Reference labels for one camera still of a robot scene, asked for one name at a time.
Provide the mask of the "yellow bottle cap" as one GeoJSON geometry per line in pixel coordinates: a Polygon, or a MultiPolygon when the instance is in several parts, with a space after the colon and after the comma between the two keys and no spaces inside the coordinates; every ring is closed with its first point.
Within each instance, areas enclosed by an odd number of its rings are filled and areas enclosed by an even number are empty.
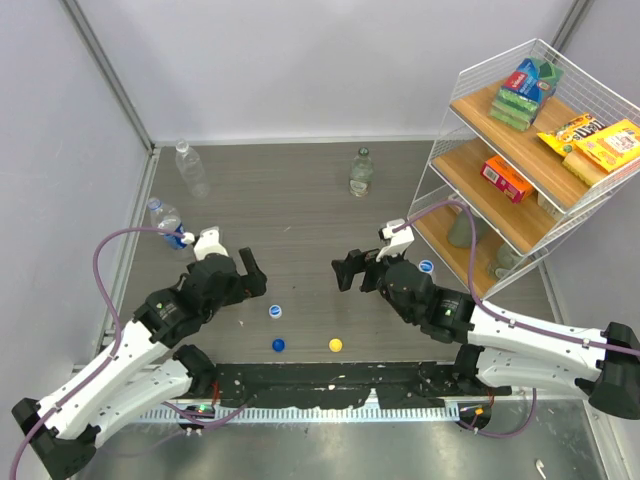
{"type": "Polygon", "coordinates": [[[339,338],[333,338],[329,341],[328,346],[332,352],[340,352],[343,349],[343,342],[339,338]]]}

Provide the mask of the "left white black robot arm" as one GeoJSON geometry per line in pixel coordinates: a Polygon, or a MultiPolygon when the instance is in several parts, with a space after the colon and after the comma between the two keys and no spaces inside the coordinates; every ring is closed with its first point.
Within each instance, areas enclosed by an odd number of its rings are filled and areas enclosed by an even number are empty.
{"type": "Polygon", "coordinates": [[[209,253],[188,265],[176,284],[149,294],[113,342],[52,394],[24,398],[12,409],[52,479],[80,472],[111,434],[145,410],[174,397],[206,396],[217,379],[209,357],[184,339],[224,306],[267,291],[267,277],[248,248],[234,260],[209,253]]]}

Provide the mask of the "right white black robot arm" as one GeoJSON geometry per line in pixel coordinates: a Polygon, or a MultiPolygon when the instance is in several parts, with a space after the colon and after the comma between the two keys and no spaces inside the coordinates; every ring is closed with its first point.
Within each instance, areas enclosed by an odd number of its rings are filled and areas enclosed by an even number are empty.
{"type": "Polygon", "coordinates": [[[352,250],[331,267],[340,291],[364,276],[360,290],[378,292],[406,323],[431,339],[460,346],[451,380],[465,395],[485,385],[558,389],[585,396],[595,409],[639,417],[639,340],[612,322],[605,330],[554,324],[477,302],[435,285],[402,255],[352,250]]]}

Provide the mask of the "blue white bottle cap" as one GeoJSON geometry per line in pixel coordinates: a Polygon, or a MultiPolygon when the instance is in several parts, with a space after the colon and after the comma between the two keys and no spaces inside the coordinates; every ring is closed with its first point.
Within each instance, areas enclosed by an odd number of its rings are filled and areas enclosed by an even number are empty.
{"type": "Polygon", "coordinates": [[[268,313],[272,319],[279,319],[282,316],[283,311],[279,305],[271,305],[268,313]]]}

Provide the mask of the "clear bottle blue cap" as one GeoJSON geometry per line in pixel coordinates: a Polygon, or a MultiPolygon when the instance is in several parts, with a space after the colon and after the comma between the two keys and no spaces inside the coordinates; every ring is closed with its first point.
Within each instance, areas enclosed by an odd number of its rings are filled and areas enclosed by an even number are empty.
{"type": "Polygon", "coordinates": [[[436,282],[435,266],[431,260],[421,260],[418,264],[418,268],[422,273],[429,275],[433,282],[436,282]]]}

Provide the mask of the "blue label water bottle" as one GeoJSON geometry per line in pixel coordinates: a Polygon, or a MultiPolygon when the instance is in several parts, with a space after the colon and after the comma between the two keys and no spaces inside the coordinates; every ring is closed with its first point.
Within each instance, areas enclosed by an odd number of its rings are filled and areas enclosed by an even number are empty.
{"type": "MultiPolygon", "coordinates": [[[[179,211],[172,205],[167,204],[157,197],[150,197],[147,202],[147,208],[150,214],[150,220],[153,227],[163,231],[174,233],[184,233],[184,225],[181,220],[179,211]]],[[[161,234],[170,248],[174,250],[182,250],[186,244],[181,238],[170,234],[161,234]]]]}

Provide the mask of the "green cap glass bottle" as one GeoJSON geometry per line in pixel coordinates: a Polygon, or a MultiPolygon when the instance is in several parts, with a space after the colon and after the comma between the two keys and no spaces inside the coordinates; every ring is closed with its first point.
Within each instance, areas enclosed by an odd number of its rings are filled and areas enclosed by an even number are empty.
{"type": "Polygon", "coordinates": [[[369,193],[373,178],[374,166],[369,149],[361,147],[354,157],[349,174],[349,191],[356,197],[369,193]]]}

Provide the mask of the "clear empty plastic bottle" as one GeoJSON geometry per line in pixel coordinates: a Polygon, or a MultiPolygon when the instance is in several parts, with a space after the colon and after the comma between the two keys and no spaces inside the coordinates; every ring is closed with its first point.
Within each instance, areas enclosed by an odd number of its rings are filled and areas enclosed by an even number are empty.
{"type": "Polygon", "coordinates": [[[184,140],[175,145],[175,163],[188,190],[196,198],[205,198],[210,192],[210,184],[199,153],[184,140]]]}

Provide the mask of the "green grey cup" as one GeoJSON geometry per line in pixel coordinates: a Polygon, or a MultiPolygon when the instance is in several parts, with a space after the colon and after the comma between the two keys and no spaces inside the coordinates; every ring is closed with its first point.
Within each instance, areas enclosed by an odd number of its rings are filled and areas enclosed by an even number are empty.
{"type": "MultiPolygon", "coordinates": [[[[471,214],[475,226],[475,243],[478,243],[490,230],[489,224],[481,217],[471,214]]],[[[474,239],[469,218],[464,212],[459,212],[447,233],[448,242],[456,248],[468,249],[474,239]]]]}

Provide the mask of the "clear glass on shelf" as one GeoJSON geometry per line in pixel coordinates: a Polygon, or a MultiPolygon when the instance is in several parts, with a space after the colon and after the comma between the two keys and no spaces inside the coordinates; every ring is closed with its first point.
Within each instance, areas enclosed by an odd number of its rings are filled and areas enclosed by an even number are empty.
{"type": "Polygon", "coordinates": [[[516,250],[513,250],[507,243],[503,243],[496,256],[488,264],[488,274],[492,278],[500,280],[507,276],[521,259],[521,255],[516,250]]]}

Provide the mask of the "orange red box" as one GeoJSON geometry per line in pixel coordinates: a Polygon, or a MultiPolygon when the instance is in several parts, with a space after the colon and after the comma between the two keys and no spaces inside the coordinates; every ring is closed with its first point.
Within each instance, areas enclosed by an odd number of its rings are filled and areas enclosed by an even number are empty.
{"type": "Polygon", "coordinates": [[[484,162],[481,176],[514,204],[521,203],[534,192],[529,181],[499,155],[484,162]]]}

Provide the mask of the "green sponge pack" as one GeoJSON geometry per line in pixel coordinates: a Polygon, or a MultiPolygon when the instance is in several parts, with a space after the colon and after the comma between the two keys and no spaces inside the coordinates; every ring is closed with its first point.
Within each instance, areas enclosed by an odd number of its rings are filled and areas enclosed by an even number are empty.
{"type": "Polygon", "coordinates": [[[489,115],[518,131],[526,131],[554,95],[563,76],[564,70],[554,63],[525,58],[500,86],[489,115]]]}

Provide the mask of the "yellow candy bag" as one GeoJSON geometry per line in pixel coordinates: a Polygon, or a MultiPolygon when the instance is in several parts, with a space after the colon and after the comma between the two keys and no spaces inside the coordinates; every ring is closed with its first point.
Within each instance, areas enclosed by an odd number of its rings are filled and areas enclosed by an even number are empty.
{"type": "Polygon", "coordinates": [[[566,157],[579,140],[597,133],[607,125],[590,113],[583,113],[555,130],[538,132],[537,137],[555,153],[566,157]]]}

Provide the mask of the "yellow sponge pack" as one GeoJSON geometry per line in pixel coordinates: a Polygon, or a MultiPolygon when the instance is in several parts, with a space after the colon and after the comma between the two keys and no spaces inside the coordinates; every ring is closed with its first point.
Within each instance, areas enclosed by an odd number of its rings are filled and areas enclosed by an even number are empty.
{"type": "Polygon", "coordinates": [[[578,140],[562,166],[592,187],[639,157],[639,127],[628,119],[578,140]]]}

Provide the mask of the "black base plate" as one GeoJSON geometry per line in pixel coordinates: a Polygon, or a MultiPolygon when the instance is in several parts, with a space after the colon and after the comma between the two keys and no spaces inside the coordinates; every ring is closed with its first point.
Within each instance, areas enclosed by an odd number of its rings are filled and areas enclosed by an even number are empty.
{"type": "Polygon", "coordinates": [[[509,386],[488,387],[431,361],[383,363],[219,363],[217,377],[172,400],[211,400],[239,408],[342,410],[362,407],[375,393],[383,409],[439,407],[449,397],[509,396],[509,386]]]}

